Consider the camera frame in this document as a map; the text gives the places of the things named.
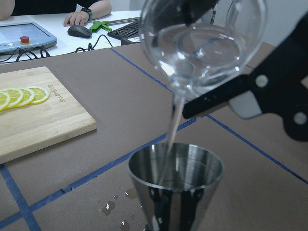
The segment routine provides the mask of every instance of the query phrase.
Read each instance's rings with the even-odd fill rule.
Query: brown table
[[[272,49],[263,44],[249,66]],[[164,139],[167,81],[139,44],[1,65],[0,72],[40,66],[96,119],[97,130],[0,165],[0,229],[143,230],[127,159]],[[203,146],[225,165],[201,231],[307,230],[308,143],[290,139],[278,116],[242,120],[224,107],[181,123],[177,142]]]

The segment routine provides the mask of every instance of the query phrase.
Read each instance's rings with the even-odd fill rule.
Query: black keyboard
[[[139,27],[139,22],[133,22],[119,29],[109,31],[107,35],[118,40],[129,37],[137,37],[138,27]]]

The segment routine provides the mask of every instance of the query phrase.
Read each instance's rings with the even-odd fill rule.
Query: wooden cutting board
[[[40,86],[49,99],[0,112],[0,164],[96,129],[94,118],[47,67],[0,74],[0,90]]]

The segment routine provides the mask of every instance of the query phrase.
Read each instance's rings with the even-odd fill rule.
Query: computer mouse
[[[92,36],[92,32],[84,26],[81,25],[73,25],[71,26],[67,33],[70,36],[81,37],[81,38],[90,38]]]

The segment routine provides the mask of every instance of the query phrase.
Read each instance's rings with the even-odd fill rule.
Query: blue tablet device
[[[0,53],[13,54],[17,48],[46,49],[56,44],[57,38],[35,22],[0,25]]]

